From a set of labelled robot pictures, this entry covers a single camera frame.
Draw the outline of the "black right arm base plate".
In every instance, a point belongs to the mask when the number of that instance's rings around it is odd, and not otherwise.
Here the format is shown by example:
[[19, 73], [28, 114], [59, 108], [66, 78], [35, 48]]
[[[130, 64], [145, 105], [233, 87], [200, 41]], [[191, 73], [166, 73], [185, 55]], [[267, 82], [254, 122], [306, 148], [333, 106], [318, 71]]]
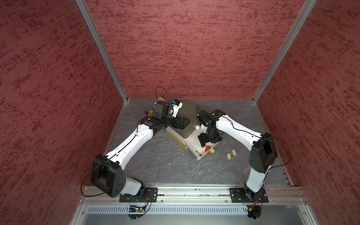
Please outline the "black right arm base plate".
[[253, 192], [249, 188], [230, 188], [230, 198], [232, 203], [268, 203], [264, 187], [258, 192]]

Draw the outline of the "olive three-drawer desk organizer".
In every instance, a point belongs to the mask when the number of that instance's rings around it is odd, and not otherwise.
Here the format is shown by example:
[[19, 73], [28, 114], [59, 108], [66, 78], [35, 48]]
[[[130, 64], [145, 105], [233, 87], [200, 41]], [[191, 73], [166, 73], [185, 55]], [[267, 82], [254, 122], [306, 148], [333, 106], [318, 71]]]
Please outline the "olive three-drawer desk organizer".
[[185, 99], [180, 99], [182, 107], [177, 112], [179, 124], [175, 127], [167, 127], [166, 134], [179, 146], [189, 150], [185, 140], [196, 130], [198, 125], [197, 107]]

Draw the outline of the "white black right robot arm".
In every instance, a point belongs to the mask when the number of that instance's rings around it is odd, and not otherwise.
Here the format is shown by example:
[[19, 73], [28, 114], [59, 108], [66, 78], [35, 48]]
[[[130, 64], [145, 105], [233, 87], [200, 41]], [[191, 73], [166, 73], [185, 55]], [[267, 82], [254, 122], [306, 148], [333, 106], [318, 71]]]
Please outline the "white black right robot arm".
[[204, 129], [204, 132], [198, 136], [201, 146], [204, 147], [208, 142], [221, 141], [222, 137], [219, 133], [221, 131], [239, 141], [250, 151], [248, 162], [251, 170], [244, 189], [249, 194], [260, 192], [267, 172], [278, 157], [272, 135], [255, 132], [239, 124], [221, 110], [211, 113], [202, 110], [197, 114], [197, 120]]

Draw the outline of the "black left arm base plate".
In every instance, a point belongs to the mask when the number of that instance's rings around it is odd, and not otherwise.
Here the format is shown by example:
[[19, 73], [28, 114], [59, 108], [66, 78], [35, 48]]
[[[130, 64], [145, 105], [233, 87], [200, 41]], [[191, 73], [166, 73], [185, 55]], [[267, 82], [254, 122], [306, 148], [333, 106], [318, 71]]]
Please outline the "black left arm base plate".
[[136, 195], [121, 194], [119, 202], [121, 203], [155, 203], [158, 197], [157, 187], [142, 187]]

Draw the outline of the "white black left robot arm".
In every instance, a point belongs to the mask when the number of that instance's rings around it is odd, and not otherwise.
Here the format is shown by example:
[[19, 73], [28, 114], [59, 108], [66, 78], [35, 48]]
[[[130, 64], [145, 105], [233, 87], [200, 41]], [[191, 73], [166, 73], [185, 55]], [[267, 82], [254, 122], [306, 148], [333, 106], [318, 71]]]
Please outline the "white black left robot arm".
[[91, 184], [112, 198], [120, 194], [141, 195], [143, 183], [126, 177], [123, 170], [138, 150], [159, 131], [168, 127], [184, 130], [189, 125], [189, 119], [178, 116], [182, 106], [183, 103], [178, 99], [171, 103], [158, 100], [153, 112], [137, 123], [127, 139], [106, 155], [99, 154], [94, 158], [90, 173]]

